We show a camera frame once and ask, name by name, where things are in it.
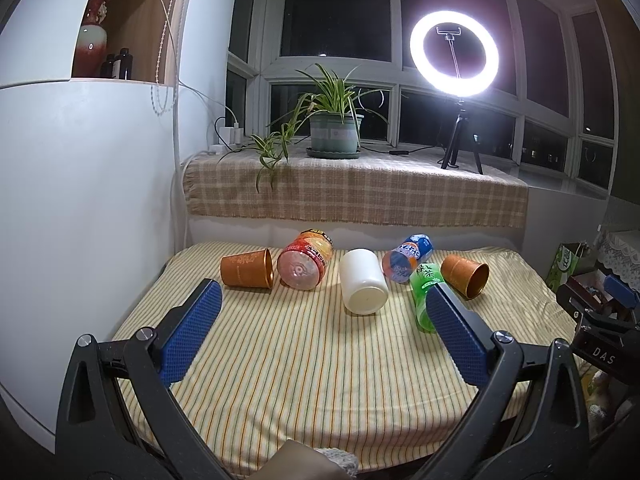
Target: potted plant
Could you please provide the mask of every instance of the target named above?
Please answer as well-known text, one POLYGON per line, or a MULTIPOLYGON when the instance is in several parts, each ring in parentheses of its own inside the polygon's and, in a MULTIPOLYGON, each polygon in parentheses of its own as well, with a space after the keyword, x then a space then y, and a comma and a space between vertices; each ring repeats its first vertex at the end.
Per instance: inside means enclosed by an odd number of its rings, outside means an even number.
POLYGON ((322 78, 315 78, 298 70, 318 87, 318 93, 305 93, 298 101, 298 104, 302 102, 306 110, 311 129, 311 148, 306 151, 310 156, 321 158, 357 158, 360 123, 364 116, 356 112, 367 111, 378 115, 385 122, 386 119, 373 110, 357 108, 354 99, 380 90, 357 93, 355 86, 347 83, 355 68, 345 78, 340 78, 333 70, 329 72, 319 63, 316 66, 322 73, 322 78))
POLYGON ((276 165, 283 158, 289 160, 289 144, 291 143, 291 139, 306 120, 306 118, 302 117, 302 107, 304 103, 305 101, 303 101, 302 98, 298 100, 296 107, 291 113, 291 117, 280 126, 280 130, 271 132, 264 139, 257 135, 251 135, 250 138, 254 143, 241 148, 241 150, 255 150, 258 153, 258 158, 262 164, 262 167, 258 170, 258 175, 255 177, 255 189, 258 193, 260 193, 262 173, 264 171, 269 173, 271 189, 273 189, 276 165))

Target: metal screw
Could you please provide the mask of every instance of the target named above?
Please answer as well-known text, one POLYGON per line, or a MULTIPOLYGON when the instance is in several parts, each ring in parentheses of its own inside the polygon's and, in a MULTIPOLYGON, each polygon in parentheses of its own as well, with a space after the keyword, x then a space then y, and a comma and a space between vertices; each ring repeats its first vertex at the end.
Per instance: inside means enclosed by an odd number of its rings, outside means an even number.
POLYGON ((141 328, 136 332, 136 339, 138 341, 149 341, 154 335, 154 331, 151 330, 148 326, 141 328))
POLYGON ((495 338, 500 342, 500 343, 511 343, 513 342, 513 336, 505 331, 505 330, 498 330, 497 332, 494 332, 495 338))
POLYGON ((90 342, 91 342, 90 334, 84 334, 78 338, 78 346, 81 346, 81 347, 89 346, 90 342))

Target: blue gripper pad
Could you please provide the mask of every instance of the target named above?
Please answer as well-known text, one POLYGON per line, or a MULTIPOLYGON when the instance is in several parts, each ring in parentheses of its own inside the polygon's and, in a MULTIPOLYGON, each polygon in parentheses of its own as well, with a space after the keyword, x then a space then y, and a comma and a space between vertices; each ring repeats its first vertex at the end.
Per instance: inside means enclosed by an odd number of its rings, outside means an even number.
POLYGON ((189 307, 167 342, 162 346, 160 380, 166 388, 181 381, 206 338, 222 307, 222 289, 210 282, 189 307))
POLYGON ((427 292, 427 314, 466 384, 483 387, 489 380, 487 350, 437 286, 427 292))
POLYGON ((620 304, 629 310, 636 308, 640 303, 638 292, 632 290, 615 276, 607 276, 604 279, 604 291, 613 296, 620 304))

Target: striped bed sheet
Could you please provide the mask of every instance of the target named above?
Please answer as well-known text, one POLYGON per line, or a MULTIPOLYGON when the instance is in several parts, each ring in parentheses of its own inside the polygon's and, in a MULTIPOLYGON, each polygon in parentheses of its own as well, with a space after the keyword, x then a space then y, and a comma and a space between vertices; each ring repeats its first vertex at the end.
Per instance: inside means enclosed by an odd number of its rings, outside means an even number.
MULTIPOLYGON (((116 333, 130 337, 156 326, 203 278, 220 280, 220 258, 259 249, 212 242, 174 256, 116 333)), ((279 249, 271 251, 274 261, 279 249)), ((520 342, 571 340, 575 323, 543 280, 513 251, 435 251, 441 263, 457 252, 490 266, 483 293, 467 306, 494 330, 520 342)), ((463 383, 437 335, 415 322, 409 286, 390 284, 385 307, 354 316, 341 303, 335 251, 321 285, 297 291, 279 283, 271 293, 223 287, 223 307, 190 370, 172 393, 226 468, 254 473, 291 438, 311 447, 357 455, 362 471, 431 454, 476 394, 463 383)), ((382 252, 377 252, 382 259, 382 252)), ((152 432, 132 387, 122 391, 140 434, 152 432)), ((507 415, 524 401, 514 391, 507 415)))

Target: lace tablecloth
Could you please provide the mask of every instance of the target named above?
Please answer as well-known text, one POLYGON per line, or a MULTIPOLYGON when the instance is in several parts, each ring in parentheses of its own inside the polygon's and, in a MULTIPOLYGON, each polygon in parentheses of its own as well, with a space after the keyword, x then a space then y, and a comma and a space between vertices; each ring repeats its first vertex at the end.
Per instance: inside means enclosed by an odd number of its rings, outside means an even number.
POLYGON ((640 231, 608 233, 598 260, 628 286, 640 290, 640 231))

